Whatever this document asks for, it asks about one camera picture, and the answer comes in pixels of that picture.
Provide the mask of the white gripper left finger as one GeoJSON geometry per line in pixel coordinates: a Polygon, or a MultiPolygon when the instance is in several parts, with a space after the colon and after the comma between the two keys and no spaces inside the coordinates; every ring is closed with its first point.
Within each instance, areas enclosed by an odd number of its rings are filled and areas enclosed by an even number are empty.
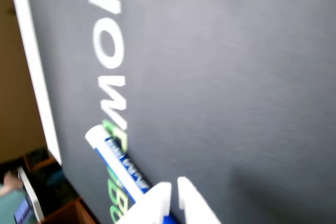
{"type": "Polygon", "coordinates": [[[172,185],[170,182],[160,182],[144,194],[119,219],[122,223],[162,224],[164,217],[170,214],[172,185]]]}

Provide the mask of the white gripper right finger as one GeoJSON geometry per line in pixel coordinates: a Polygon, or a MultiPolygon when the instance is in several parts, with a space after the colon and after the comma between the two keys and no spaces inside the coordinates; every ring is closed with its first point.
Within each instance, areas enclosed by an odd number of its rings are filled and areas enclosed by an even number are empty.
{"type": "Polygon", "coordinates": [[[179,208],[184,211],[185,223],[221,223],[204,197],[188,178],[179,177],[177,187],[179,208]]]}

